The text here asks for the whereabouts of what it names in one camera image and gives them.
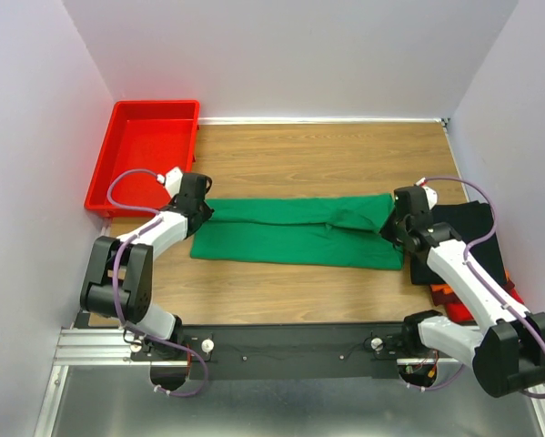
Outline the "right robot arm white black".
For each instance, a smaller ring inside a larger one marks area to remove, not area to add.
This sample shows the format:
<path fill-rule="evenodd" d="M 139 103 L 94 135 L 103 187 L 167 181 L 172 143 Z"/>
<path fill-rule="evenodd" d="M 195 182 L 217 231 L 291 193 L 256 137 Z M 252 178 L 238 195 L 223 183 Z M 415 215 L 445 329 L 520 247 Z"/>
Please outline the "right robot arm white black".
<path fill-rule="evenodd" d="M 381 235 L 416 256 L 450 285 L 478 325 L 470 330 L 429 310 L 403 320 L 400 348 L 418 357 L 436 350 L 472 369 L 480 387 L 499 398 L 520 392 L 545 399 L 545 313 L 512 298 L 471 254 L 449 224 L 436 222 L 438 194 L 423 178 L 398 188 Z"/>

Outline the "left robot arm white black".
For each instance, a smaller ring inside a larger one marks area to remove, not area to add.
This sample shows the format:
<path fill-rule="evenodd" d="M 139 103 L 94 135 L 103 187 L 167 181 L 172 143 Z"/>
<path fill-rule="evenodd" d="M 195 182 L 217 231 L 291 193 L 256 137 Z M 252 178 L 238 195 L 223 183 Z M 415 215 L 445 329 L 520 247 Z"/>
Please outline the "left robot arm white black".
<path fill-rule="evenodd" d="M 131 175 L 153 178 L 169 196 L 162 208 L 131 206 L 116 201 L 116 185 Z M 146 212 L 151 219 L 118 237 L 95 240 L 80 293 L 82 310 L 119 321 L 136 345 L 147 346 L 164 360 L 191 356 L 184 344 L 182 320 L 153 302 L 154 263 L 176 244 L 189 239 L 208 222 L 214 210 L 206 196 L 212 187 L 207 175 L 172 168 L 165 174 L 134 168 L 111 182 L 106 197 L 114 206 Z"/>

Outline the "green polo shirt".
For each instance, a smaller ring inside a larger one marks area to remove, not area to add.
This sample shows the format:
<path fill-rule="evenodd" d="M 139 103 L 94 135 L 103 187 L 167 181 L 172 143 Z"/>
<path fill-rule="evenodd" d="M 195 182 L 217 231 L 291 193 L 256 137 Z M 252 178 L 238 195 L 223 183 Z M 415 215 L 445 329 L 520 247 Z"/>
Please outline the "green polo shirt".
<path fill-rule="evenodd" d="M 401 249 L 379 232 L 389 194 L 340 198 L 212 199 L 193 259 L 401 270 Z"/>

